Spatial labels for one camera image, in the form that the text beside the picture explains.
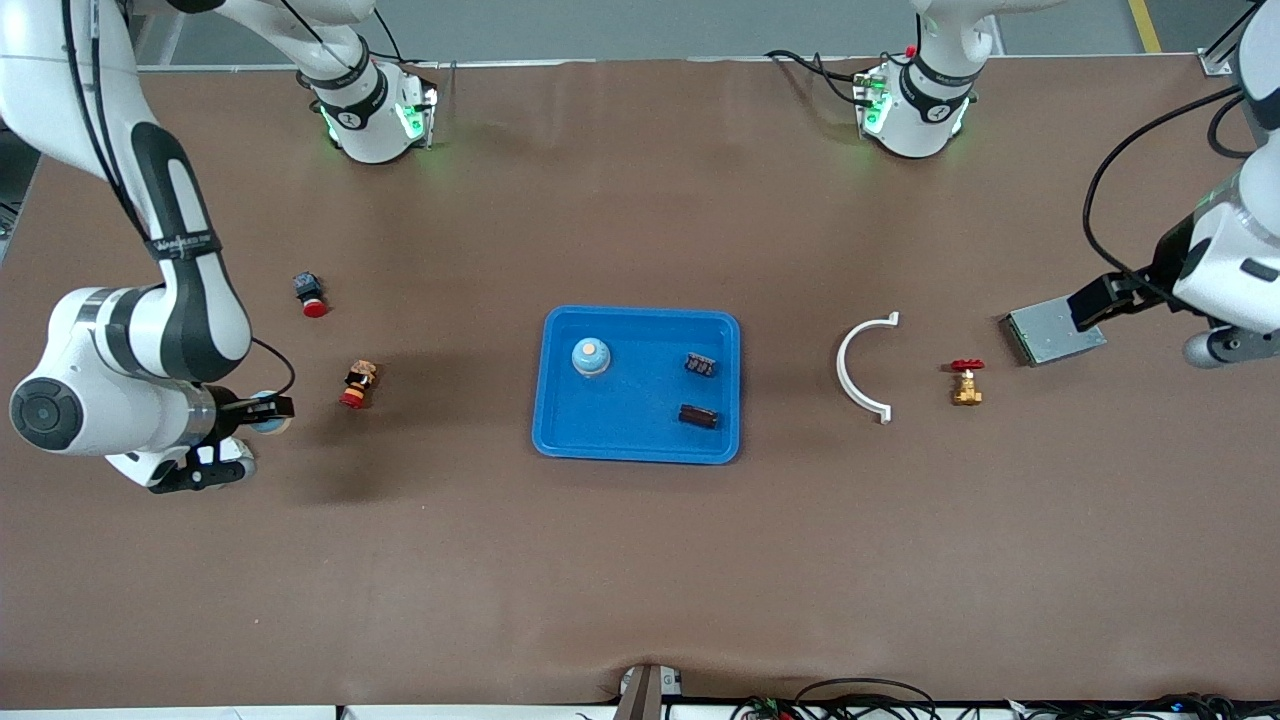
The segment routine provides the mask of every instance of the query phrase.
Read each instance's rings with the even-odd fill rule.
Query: table
[[[1106,269],[1084,187],[1220,87],[1194,58],[992,61],[924,161],[768,63],[434,77],[439,145],[387,167],[329,147],[288,73],[146,77],[255,332],[298,368],[298,418],[248,438],[255,479],[165,497],[0,432],[0,703],[589,702],[639,661],[695,694],[851,673],[956,700],[1276,694],[1280,364],[1193,370],[1201,322],[1156,310],[1027,369],[995,325]],[[1207,120],[1108,176],[1120,256],[1231,172]],[[328,282],[323,320],[301,270]],[[44,163],[0,270],[0,387],[64,292],[156,277],[106,187]],[[539,456],[562,304],[735,314],[739,457]],[[891,310],[850,359],[895,406],[881,427],[832,354]],[[262,355],[228,384],[275,387]],[[978,409],[948,405],[961,356],[988,363]],[[337,402],[356,357],[384,368],[358,413]]]

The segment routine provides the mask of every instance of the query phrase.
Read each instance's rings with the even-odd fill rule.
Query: white semicircular pipe clamp
[[[883,402],[876,402],[867,393],[858,389],[854,380],[849,378],[849,368],[845,366],[845,355],[849,352],[849,343],[858,337],[858,334],[869,328],[896,328],[897,327],[897,310],[888,314],[888,318],[877,318],[874,320],[867,320],[865,323],[849,331],[845,336],[845,341],[840,343],[840,350],[836,351],[836,377],[840,378],[840,387],[845,389],[845,395],[850,397],[858,405],[861,405],[867,410],[876,413],[881,416],[881,424],[887,425],[892,419],[893,409]]]

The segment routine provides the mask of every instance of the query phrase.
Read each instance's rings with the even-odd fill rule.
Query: gray floor
[[[1210,45],[1248,6],[1245,0],[1147,3],[1165,51]],[[876,55],[914,41],[906,0],[380,0],[379,8],[407,58],[435,61],[748,56],[780,47]],[[1128,0],[1069,0],[1002,15],[998,26],[1012,55],[1142,51]],[[148,18],[132,29],[140,64],[284,61],[265,41],[211,13]],[[360,31],[372,47],[390,49],[374,20]],[[0,132],[0,202],[19,206],[35,160],[29,147]],[[0,208],[0,252],[12,219]]]

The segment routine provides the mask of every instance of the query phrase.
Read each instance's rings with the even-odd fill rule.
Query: metal plate
[[[1092,327],[1083,333],[1075,329],[1066,299],[1068,296],[1046,300],[1014,310],[1006,318],[1014,340],[1032,368],[1106,345],[1107,338],[1102,337],[1100,328]]]

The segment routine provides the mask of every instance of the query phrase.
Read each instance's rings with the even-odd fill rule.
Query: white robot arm
[[[1059,346],[1103,320],[1166,304],[1208,320],[1183,351],[1197,368],[1280,355],[1280,1],[1254,13],[1235,65],[1266,141],[1165,233],[1149,265],[1107,273],[1061,299],[1074,327],[1056,333]],[[1010,315],[1015,325],[1024,310]]]
[[[353,160],[388,163],[431,145],[435,86],[374,61],[349,27],[374,12],[374,0],[201,1],[298,65],[298,81],[316,94],[330,140]]]
[[[911,58],[890,56],[859,78],[869,106],[858,119],[868,137],[904,158],[942,150],[969,108],[969,92],[995,45],[987,15],[1029,13],[1065,0],[911,0],[920,28]]]
[[[0,0],[0,115],[37,150],[123,187],[164,281],[59,301],[44,356],[10,397],[14,427],[50,452],[106,455],[154,492],[252,474],[232,430],[291,416],[292,404],[206,384],[247,355],[248,316],[191,163],[142,97],[115,3]]]

